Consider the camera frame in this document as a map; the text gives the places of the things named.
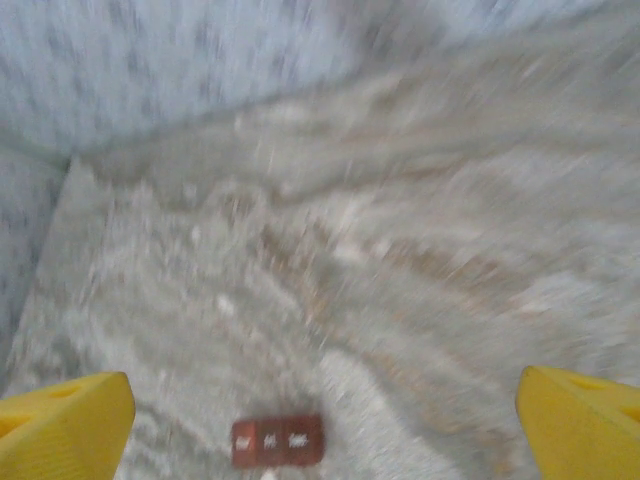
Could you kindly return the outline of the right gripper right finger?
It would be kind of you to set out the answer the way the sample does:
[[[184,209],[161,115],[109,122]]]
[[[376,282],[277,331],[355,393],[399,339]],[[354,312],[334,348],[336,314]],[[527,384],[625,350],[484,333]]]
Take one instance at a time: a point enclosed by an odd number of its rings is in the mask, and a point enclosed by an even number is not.
[[[640,388],[529,366],[516,410],[542,480],[640,480]]]

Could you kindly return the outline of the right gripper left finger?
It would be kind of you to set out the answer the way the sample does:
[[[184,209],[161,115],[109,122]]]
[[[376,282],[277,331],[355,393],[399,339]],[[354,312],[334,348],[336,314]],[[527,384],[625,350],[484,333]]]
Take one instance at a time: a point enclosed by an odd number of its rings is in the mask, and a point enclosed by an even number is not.
[[[0,399],[0,480],[114,480],[135,418],[123,372]]]

